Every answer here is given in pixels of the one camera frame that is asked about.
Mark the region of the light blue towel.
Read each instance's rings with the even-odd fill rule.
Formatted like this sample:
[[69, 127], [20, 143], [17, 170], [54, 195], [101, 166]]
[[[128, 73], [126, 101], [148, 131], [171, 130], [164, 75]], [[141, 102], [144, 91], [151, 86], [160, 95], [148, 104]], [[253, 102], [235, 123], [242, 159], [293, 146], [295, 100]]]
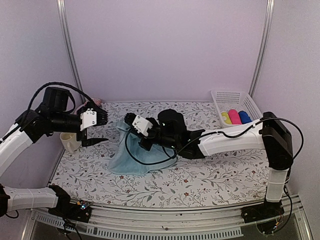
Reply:
[[164, 161], [175, 155], [169, 148], [153, 145], [149, 151], [139, 146], [140, 139], [129, 133], [129, 125], [119, 121], [114, 125], [119, 131], [118, 150], [109, 160], [108, 170], [116, 175], [143, 176], [150, 171], [161, 170], [175, 164], [177, 157]]

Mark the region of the dark blue towel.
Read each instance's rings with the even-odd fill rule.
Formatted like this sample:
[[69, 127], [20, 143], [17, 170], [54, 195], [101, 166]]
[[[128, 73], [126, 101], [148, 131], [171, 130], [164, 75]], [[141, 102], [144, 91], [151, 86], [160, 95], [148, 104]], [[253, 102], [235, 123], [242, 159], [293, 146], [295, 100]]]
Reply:
[[241, 121], [242, 124], [247, 124], [247, 123], [252, 122], [252, 119], [247, 114], [247, 112], [242, 110], [242, 111], [238, 112], [238, 115], [239, 115], [239, 118], [240, 118], [240, 121]]

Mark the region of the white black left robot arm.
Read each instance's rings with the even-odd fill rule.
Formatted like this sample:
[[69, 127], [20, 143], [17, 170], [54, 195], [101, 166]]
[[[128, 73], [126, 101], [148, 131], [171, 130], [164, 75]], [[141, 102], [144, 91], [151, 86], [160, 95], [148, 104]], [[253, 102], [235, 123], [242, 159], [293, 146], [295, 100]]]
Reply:
[[[87, 138], [87, 129], [106, 125], [108, 113], [98, 106], [81, 108], [76, 114], [68, 111], [25, 111], [0, 140], [0, 172], [3, 174], [16, 158], [43, 135], [53, 133], [75, 133], [83, 147], [105, 141], [104, 138]], [[73, 218], [84, 209], [71, 203], [71, 197], [61, 187], [50, 185], [45, 188], [0, 187], [0, 215], [8, 212], [48, 208], [53, 215]]]

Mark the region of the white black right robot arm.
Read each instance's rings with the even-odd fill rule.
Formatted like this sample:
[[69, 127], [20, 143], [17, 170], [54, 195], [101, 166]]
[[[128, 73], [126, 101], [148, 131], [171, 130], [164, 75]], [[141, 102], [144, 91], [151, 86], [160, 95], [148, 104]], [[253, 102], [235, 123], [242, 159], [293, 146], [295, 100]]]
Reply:
[[161, 111], [157, 119], [127, 113], [124, 122], [146, 151], [159, 145], [190, 160], [230, 151], [265, 150], [269, 177], [265, 202], [259, 206], [258, 213], [262, 218], [269, 218], [278, 210], [294, 157], [292, 135], [272, 112], [265, 112], [261, 119], [246, 124], [216, 130], [188, 130], [184, 116], [173, 109]]

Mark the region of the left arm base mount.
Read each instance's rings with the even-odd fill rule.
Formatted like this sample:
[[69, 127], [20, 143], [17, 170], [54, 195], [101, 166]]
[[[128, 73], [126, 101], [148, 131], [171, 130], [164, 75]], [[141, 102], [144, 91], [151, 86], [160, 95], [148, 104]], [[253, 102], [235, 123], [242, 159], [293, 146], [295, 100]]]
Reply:
[[59, 198], [56, 206], [48, 209], [48, 213], [64, 219], [88, 223], [92, 213], [91, 202], [79, 200], [72, 203], [68, 198]]

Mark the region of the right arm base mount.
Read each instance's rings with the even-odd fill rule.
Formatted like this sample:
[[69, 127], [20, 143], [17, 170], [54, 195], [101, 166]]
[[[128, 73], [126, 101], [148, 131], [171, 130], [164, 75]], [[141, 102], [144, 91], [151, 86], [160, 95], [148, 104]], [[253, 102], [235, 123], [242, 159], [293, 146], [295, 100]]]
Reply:
[[241, 208], [241, 217], [245, 223], [274, 218], [285, 213], [282, 201], [268, 202]]

